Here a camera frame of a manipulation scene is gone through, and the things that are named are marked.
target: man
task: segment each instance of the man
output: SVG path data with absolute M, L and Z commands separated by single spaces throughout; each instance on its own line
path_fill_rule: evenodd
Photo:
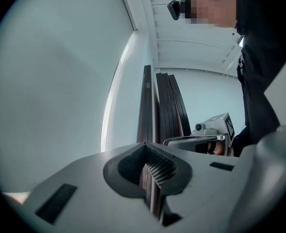
M 245 128 L 232 144 L 232 155 L 239 157 L 245 146 L 258 143 L 280 125 L 264 91 L 286 62 L 286 1 L 182 0 L 181 12 L 191 23 L 232 27 L 244 36 L 237 76 Z M 223 144 L 217 142 L 214 154 L 223 152 Z

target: hand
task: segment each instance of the hand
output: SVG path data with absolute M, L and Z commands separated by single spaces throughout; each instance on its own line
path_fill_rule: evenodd
M 234 148 L 231 147 L 231 152 L 230 152 L 230 157 L 234 157 L 235 153 L 234 153 Z
M 214 149 L 214 154 L 215 155 L 224 155 L 225 154 L 225 143 L 223 141 L 215 141 L 216 142 L 216 146 Z M 208 143 L 208 147 L 207 149 L 211 148 L 211 143 Z

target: black jacket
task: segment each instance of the black jacket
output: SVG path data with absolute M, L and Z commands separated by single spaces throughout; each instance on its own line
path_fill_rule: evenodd
M 237 75 L 243 91 L 245 129 L 234 138 L 235 156 L 279 126 L 264 95 L 286 62 L 286 6 L 275 2 L 236 0 L 236 29 L 244 35 Z

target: dark wooden panel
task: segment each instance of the dark wooden panel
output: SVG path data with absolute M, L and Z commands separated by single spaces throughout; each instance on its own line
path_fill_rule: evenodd
M 151 66 L 144 67 L 137 142 L 152 142 Z
M 179 133 L 179 128 L 178 128 L 178 116 L 177 116 L 177 111 L 176 111 L 175 98 L 174 98 L 172 87 L 171 87 L 171 84 L 168 78 L 168 74 L 165 73 L 164 76 L 167 82 L 167 90 L 168 90 L 168 109 L 172 116 L 172 119 L 170 121 L 171 137 L 177 137 L 177 136 L 180 136 L 180 133 Z
M 164 93 L 166 97 L 166 104 L 167 104 L 167 111 L 168 111 L 168 130 L 169 130 L 169 136 L 174 137 L 174 123 L 173 123 L 173 115 L 172 115 L 172 108 L 171 108 L 171 101 L 168 93 L 168 83 L 167 83 L 167 73 L 162 74 L 162 81 L 163 81 L 163 87 L 164 87 Z
M 166 123 L 168 121 L 168 116 L 167 116 L 167 110 L 166 110 L 166 99 L 163 91 L 163 79 L 162 79 L 162 74 L 157 73 L 156 74 L 157 78 L 157 85 L 158 85 L 158 95 L 159 95 L 159 114 L 160 114 L 160 144 L 162 144 L 166 139 L 168 139 L 167 135 L 167 126 Z
M 183 128 L 183 134 L 184 136 L 188 136 L 191 134 L 191 129 L 190 129 L 190 125 L 189 125 L 189 120 L 188 120 L 188 115 L 186 112 L 186 108 L 185 108 L 185 104 L 183 101 L 183 97 L 181 94 L 181 91 L 178 87 L 178 84 L 176 82 L 176 79 L 174 77 L 174 75 L 169 75 L 169 80 L 170 80 L 170 84 L 172 87 L 172 91 L 174 94 L 174 98 L 176 101 L 176 105 L 177 105 L 177 109 L 178 109 L 178 113 L 180 116 L 180 120 L 181 120 L 181 125 Z

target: light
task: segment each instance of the light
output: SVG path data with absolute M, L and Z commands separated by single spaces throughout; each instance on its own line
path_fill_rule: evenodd
M 126 45 L 126 47 L 123 51 L 123 54 L 122 54 L 121 59 L 120 59 L 121 64 L 123 64 L 124 58 L 127 55 L 128 50 L 129 50 L 129 44 Z
M 120 74 L 122 71 L 122 66 L 123 66 L 124 60 L 127 56 L 128 50 L 130 48 L 129 46 L 132 46 L 135 42 L 135 35 L 136 35 L 135 32 L 133 32 L 129 41 L 128 41 L 128 44 L 126 45 L 126 47 L 122 53 L 122 56 L 121 56 L 120 61 L 118 63 L 115 75 L 113 77 L 112 84 L 110 86 L 110 90 L 108 93 L 108 98 L 107 98 L 107 102 L 106 102 L 106 106 L 105 106 L 105 110 L 104 110 L 103 123 L 102 123 L 101 152 L 106 151 L 106 141 L 107 141 L 107 134 L 108 134 L 109 117 L 110 117 L 111 109 L 113 106 L 115 92 L 116 92 L 117 87 L 118 87 L 118 82 L 119 82 L 119 78 L 120 78 Z
M 243 40 L 244 40 L 244 37 L 241 36 L 241 38 L 239 39 L 239 42 L 238 42 L 240 47 L 243 47 Z

